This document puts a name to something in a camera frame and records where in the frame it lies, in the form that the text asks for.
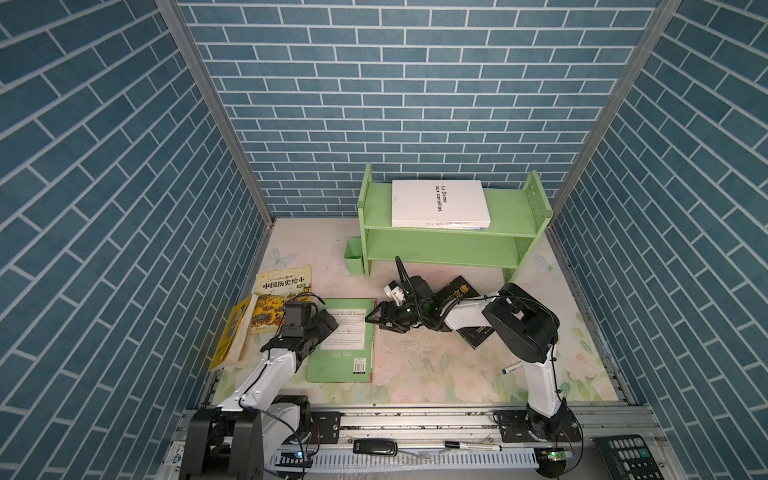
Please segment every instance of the white book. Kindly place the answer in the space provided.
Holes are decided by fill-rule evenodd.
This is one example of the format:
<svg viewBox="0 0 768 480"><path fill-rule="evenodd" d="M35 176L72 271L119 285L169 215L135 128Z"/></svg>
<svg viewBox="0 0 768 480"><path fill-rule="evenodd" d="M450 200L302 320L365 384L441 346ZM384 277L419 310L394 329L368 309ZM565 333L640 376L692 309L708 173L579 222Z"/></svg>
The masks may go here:
<svg viewBox="0 0 768 480"><path fill-rule="evenodd" d="M480 230L491 225L480 180L394 180L392 226Z"/></svg>

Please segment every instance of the green bookshelf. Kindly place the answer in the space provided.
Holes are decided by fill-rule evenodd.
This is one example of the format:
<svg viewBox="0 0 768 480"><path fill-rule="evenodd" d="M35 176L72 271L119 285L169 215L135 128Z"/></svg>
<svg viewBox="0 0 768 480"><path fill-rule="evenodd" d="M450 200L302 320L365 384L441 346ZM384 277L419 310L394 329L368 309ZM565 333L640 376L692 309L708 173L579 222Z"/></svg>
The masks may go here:
<svg viewBox="0 0 768 480"><path fill-rule="evenodd" d="M373 260L495 266L514 280L552 218L538 173L521 190L484 188L491 215L487 230L443 230L392 226L392 185L372 181L371 164L362 178L357 212L365 273Z"/></svg>

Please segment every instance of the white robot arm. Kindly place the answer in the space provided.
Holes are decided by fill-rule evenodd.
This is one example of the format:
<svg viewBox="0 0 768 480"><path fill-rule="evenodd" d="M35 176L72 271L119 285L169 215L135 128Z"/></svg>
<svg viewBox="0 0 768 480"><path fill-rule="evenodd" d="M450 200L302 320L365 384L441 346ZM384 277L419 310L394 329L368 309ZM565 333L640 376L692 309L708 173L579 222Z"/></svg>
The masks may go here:
<svg viewBox="0 0 768 480"><path fill-rule="evenodd" d="M478 299L448 296L453 300L438 300L445 296L435 295L420 276L408 276L398 257L395 262L399 282L385 288L394 301L381 302L366 322L397 333L419 326L439 332L492 327L512 354L523 361L531 434L541 440L555 440L568 417L568 407L554 380L554 345L560 326L556 315L513 283Z"/></svg>
<svg viewBox="0 0 768 480"><path fill-rule="evenodd" d="M482 327L492 326L483 315L483 310L494 301L493 299L468 300L456 304L445 316L445 324L451 330L458 330L468 326ZM544 417L551 418L557 414L561 407L560 396L557 394L557 386L554 384L551 359L554 358L554 344L545 353L544 362L530 362L523 360L523 370L528 381L528 405Z"/></svg>
<svg viewBox="0 0 768 480"><path fill-rule="evenodd" d="M314 303L286 302L283 325L261 348L257 367L216 408L197 410L187 430L179 478L220 474L223 468L238 478L261 478L264 459L274 455L286 438L298 437L302 424L308 426L307 398L277 394L301 362L339 326L325 310L313 315L313 308Z"/></svg>

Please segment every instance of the green pen holder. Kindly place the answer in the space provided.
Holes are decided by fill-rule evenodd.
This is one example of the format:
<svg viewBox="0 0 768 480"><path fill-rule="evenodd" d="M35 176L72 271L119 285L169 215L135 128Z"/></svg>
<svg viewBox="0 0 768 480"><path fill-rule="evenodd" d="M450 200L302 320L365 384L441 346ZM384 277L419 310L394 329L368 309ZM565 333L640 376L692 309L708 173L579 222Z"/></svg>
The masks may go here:
<svg viewBox="0 0 768 480"><path fill-rule="evenodd" d="M346 267L352 275L365 275L366 270L362 264L362 240L359 238L350 238L346 241L344 250L344 261Z"/></svg>

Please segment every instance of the blue brick wallpaper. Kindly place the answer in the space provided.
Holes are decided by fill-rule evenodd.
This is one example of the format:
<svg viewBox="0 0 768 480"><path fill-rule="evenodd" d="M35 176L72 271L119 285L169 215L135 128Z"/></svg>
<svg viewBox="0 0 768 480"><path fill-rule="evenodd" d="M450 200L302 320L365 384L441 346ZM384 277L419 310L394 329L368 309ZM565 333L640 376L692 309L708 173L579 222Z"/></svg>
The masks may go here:
<svg viewBox="0 0 768 480"><path fill-rule="evenodd" d="M766 25L683 0L554 222L690 478L768 478Z"/></svg>
<svg viewBox="0 0 768 480"><path fill-rule="evenodd" d="M0 478L154 475L262 229L152 0L0 2Z"/></svg>
<svg viewBox="0 0 768 480"><path fill-rule="evenodd" d="M657 0L180 4L275 214L338 217L365 162L554 194Z"/></svg>

